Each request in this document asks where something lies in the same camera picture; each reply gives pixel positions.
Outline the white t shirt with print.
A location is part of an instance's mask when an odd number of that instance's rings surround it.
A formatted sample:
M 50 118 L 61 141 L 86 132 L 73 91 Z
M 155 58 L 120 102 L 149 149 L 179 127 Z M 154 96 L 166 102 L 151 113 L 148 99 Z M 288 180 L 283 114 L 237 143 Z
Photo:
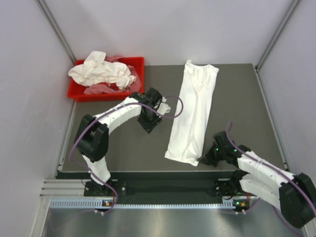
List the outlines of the white t shirt with print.
M 212 97 L 219 69 L 195 65 L 187 60 L 176 107 L 179 117 L 173 120 L 164 157 L 169 160 L 198 165 L 202 156 Z

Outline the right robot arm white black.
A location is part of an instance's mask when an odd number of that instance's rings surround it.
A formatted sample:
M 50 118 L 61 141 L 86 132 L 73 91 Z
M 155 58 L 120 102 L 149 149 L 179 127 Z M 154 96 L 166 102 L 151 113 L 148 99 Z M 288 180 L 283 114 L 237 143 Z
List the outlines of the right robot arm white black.
M 212 147 L 199 162 L 216 167 L 225 161 L 237 168 L 227 181 L 215 183 L 221 197 L 249 193 L 279 210 L 295 228 L 316 217 L 316 188 L 311 178 L 277 168 L 245 145 L 237 146 L 224 131 L 214 135 Z

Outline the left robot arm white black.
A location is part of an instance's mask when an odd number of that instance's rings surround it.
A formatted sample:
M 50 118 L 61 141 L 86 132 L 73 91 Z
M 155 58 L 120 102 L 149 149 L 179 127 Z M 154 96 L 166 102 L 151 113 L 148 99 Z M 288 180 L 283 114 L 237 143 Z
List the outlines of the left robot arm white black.
M 95 192 L 97 196 L 106 196 L 112 190 L 109 181 L 111 174 L 105 159 L 111 132 L 129 119 L 137 117 L 142 128 L 151 133 L 162 121 L 161 116 L 157 115 L 162 99 L 156 89 L 150 88 L 143 94 L 132 93 L 102 114 L 87 114 L 81 119 L 74 144 L 92 172 L 91 181 L 87 183 L 89 191 Z

